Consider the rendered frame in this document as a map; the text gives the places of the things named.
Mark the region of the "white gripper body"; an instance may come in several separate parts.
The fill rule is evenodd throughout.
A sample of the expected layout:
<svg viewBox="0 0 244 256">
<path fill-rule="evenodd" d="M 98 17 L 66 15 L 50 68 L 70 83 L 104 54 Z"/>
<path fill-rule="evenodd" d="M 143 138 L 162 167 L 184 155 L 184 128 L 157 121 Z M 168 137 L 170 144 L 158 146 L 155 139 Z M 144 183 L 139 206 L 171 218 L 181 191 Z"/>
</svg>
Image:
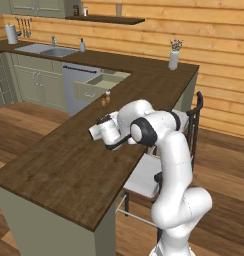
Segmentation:
<svg viewBox="0 0 244 256">
<path fill-rule="evenodd" d="M 120 132 L 113 120 L 95 124 L 89 128 L 93 140 L 102 139 L 106 145 L 113 145 L 120 139 Z"/>
</svg>

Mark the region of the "open green drawer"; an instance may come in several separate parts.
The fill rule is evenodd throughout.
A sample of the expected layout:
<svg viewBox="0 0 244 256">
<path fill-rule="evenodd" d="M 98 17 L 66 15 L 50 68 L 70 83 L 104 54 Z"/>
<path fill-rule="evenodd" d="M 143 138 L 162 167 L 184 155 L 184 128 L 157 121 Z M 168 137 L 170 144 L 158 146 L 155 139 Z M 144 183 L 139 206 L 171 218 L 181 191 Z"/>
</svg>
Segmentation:
<svg viewBox="0 0 244 256">
<path fill-rule="evenodd" d="M 74 96 L 78 100 L 85 102 L 93 102 L 106 91 L 112 89 L 114 86 L 119 84 L 125 78 L 129 76 L 129 73 L 116 72 L 114 75 L 101 73 L 96 77 L 86 82 L 75 82 L 74 83 Z M 95 97 L 84 96 L 85 92 L 90 95 L 95 94 Z"/>
</svg>

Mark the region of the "green counter base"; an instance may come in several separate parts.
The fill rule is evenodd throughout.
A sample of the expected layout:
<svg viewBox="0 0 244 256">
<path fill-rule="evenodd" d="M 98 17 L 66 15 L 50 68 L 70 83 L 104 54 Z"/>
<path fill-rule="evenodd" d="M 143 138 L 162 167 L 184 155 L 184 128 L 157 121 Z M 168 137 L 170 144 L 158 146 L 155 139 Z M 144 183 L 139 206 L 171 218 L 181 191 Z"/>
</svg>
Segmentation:
<svg viewBox="0 0 244 256">
<path fill-rule="evenodd" d="M 116 256 L 115 204 L 94 232 L 3 188 L 0 207 L 21 256 Z"/>
</svg>

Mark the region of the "grey dishwasher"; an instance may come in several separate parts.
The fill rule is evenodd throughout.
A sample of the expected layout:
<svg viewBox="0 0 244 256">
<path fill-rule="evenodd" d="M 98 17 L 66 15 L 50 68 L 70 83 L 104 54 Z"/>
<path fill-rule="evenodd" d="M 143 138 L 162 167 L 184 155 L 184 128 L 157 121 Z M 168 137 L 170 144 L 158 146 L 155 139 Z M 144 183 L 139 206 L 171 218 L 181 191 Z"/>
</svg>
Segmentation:
<svg viewBox="0 0 244 256">
<path fill-rule="evenodd" d="M 86 100 L 78 100 L 74 96 L 74 83 L 87 82 L 101 73 L 100 68 L 62 62 L 62 73 L 68 115 L 73 116 L 88 105 Z"/>
</svg>

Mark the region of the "black stool with white seat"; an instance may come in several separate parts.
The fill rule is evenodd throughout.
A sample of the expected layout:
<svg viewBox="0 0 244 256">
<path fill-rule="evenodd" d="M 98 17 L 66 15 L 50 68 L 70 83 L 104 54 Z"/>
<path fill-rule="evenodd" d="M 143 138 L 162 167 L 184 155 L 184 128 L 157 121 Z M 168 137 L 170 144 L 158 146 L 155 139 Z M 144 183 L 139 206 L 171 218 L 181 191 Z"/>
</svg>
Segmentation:
<svg viewBox="0 0 244 256">
<path fill-rule="evenodd" d="M 181 116 L 183 129 L 187 131 L 186 139 L 191 155 L 191 164 L 194 164 L 195 161 L 199 118 L 202 107 L 203 96 L 201 92 L 198 91 L 197 106 L 194 109 L 186 111 L 185 113 L 177 111 L 177 114 Z M 157 147 L 153 146 L 143 154 L 129 179 L 125 183 L 123 187 L 124 196 L 117 207 L 117 211 L 123 213 L 125 216 L 130 215 L 131 217 L 139 219 L 147 224 L 153 225 L 153 223 L 129 213 L 129 199 L 131 194 L 136 194 L 139 197 L 148 199 L 154 203 L 158 194 L 161 192 L 161 188 L 161 160 L 157 155 Z"/>
</svg>

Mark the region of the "green base cabinets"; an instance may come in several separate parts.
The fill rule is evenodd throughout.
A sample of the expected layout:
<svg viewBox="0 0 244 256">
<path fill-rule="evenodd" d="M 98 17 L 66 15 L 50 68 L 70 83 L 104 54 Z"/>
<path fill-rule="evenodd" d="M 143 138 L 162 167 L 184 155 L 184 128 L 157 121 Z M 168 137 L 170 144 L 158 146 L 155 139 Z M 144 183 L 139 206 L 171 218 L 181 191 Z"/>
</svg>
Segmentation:
<svg viewBox="0 0 244 256">
<path fill-rule="evenodd" d="M 60 62 L 19 54 L 11 58 L 23 101 L 67 111 Z"/>
</svg>

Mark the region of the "white vase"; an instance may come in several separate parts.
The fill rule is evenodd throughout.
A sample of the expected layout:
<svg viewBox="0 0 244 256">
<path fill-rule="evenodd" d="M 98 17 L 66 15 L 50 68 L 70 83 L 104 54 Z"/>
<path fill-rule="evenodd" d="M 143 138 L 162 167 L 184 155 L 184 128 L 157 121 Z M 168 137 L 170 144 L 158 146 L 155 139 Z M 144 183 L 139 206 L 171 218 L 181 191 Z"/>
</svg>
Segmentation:
<svg viewBox="0 0 244 256">
<path fill-rule="evenodd" d="M 178 58 L 179 58 L 179 52 L 172 50 L 170 52 L 170 59 L 169 59 L 169 64 L 168 67 L 170 70 L 176 70 L 178 67 Z"/>
</svg>

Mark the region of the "steel sink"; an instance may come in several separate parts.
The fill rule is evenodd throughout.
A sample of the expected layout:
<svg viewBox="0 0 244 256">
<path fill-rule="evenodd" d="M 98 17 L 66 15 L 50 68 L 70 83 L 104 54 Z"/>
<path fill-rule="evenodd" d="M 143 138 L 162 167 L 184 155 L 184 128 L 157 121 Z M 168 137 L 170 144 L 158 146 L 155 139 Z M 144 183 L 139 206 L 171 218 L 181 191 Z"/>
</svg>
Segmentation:
<svg viewBox="0 0 244 256">
<path fill-rule="evenodd" d="M 78 52 L 78 49 L 51 46 L 51 45 L 45 45 L 45 44 L 32 44 L 32 45 L 16 48 L 16 51 L 62 58 Z"/>
</svg>

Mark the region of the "purple dried flowers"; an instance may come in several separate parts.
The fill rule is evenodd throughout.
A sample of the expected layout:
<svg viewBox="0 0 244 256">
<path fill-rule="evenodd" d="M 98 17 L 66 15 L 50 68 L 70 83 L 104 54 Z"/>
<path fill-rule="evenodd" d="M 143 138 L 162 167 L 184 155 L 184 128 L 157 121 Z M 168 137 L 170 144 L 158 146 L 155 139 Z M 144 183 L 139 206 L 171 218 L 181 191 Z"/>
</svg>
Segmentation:
<svg viewBox="0 0 244 256">
<path fill-rule="evenodd" d="M 182 48 L 183 41 L 174 39 L 170 41 L 170 44 L 173 51 L 179 51 Z"/>
</svg>

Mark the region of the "green tall cabinet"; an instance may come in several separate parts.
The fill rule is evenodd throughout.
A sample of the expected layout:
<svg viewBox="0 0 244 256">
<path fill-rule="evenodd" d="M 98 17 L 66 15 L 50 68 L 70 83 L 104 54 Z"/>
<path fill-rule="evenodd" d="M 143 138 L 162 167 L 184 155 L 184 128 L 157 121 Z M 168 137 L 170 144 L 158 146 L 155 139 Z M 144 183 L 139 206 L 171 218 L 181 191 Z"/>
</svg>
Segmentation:
<svg viewBox="0 0 244 256">
<path fill-rule="evenodd" d="M 0 53 L 0 108 L 14 102 L 15 94 L 6 55 Z"/>
</svg>

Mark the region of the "white paper towel roll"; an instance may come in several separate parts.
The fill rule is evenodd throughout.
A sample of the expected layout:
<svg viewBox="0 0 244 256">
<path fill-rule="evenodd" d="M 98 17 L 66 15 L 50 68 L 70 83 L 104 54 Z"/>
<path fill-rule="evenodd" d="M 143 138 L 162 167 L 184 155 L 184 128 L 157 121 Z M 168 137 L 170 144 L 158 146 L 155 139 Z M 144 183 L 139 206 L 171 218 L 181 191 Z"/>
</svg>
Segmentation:
<svg viewBox="0 0 244 256">
<path fill-rule="evenodd" d="M 16 30 L 15 25 L 11 25 L 10 23 L 7 23 L 5 25 L 6 35 L 8 39 L 9 44 L 17 44 L 18 43 L 18 37 L 22 34 L 21 31 Z"/>
</svg>

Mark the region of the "dark wooden wall shelf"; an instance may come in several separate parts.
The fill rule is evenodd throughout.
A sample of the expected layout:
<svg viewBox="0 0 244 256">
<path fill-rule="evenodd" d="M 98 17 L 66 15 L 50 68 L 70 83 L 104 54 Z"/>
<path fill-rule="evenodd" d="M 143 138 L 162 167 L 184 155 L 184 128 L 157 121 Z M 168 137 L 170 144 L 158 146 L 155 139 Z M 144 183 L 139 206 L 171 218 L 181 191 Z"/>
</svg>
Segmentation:
<svg viewBox="0 0 244 256">
<path fill-rule="evenodd" d="M 67 20 L 78 20 L 78 21 L 121 24 L 121 25 L 136 25 L 136 24 L 144 22 L 143 18 L 123 17 L 121 3 L 116 4 L 116 15 L 115 16 L 76 15 L 76 16 L 68 16 Z"/>
</svg>

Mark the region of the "rail with hanging utensils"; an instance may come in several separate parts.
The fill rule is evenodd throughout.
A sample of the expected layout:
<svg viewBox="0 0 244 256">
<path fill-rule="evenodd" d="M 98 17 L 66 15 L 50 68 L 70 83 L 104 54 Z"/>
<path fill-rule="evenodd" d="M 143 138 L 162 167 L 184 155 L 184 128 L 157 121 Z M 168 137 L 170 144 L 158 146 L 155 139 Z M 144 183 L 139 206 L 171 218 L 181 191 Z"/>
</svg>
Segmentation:
<svg viewBox="0 0 244 256">
<path fill-rule="evenodd" d="M 19 18 L 16 17 L 17 20 L 17 24 L 18 24 L 18 31 L 17 31 L 17 35 L 18 36 L 23 36 L 24 38 L 30 38 L 32 35 L 32 31 L 31 31 L 31 22 L 32 19 L 31 18 Z"/>
</svg>

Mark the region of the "green wall cabinets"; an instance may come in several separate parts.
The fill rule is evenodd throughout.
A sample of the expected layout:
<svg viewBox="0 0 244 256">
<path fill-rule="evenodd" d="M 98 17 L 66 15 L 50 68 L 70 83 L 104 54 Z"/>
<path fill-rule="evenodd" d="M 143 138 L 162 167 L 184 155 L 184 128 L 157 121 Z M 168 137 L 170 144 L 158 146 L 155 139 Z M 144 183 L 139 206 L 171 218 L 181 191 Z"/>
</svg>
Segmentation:
<svg viewBox="0 0 244 256">
<path fill-rule="evenodd" d="M 75 5 L 83 0 L 9 0 L 13 14 L 66 18 L 72 16 Z"/>
</svg>

